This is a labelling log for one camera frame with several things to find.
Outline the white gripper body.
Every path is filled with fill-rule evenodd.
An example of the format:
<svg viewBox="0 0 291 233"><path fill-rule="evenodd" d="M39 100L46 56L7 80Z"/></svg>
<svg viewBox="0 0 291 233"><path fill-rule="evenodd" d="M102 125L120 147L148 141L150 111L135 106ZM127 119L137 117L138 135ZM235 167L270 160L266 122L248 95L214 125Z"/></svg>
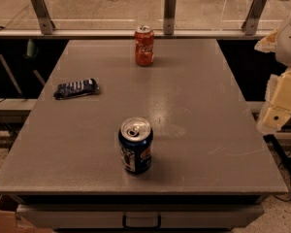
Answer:
<svg viewBox="0 0 291 233"><path fill-rule="evenodd" d="M278 29L275 42L275 59L291 67L291 13Z"/></svg>

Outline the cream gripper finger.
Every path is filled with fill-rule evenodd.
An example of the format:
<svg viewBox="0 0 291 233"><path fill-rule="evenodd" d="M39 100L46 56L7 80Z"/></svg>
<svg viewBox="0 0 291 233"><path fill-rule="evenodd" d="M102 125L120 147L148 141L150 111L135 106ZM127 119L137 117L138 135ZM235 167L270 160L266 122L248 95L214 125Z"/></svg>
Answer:
<svg viewBox="0 0 291 233"><path fill-rule="evenodd" d="M291 67L280 76L271 74L265 93L257 130L263 135L274 134L291 118Z"/></svg>
<svg viewBox="0 0 291 233"><path fill-rule="evenodd" d="M274 29L267 36L259 40L254 46L255 50L260 52L269 53L275 51L275 43L278 29Z"/></svg>

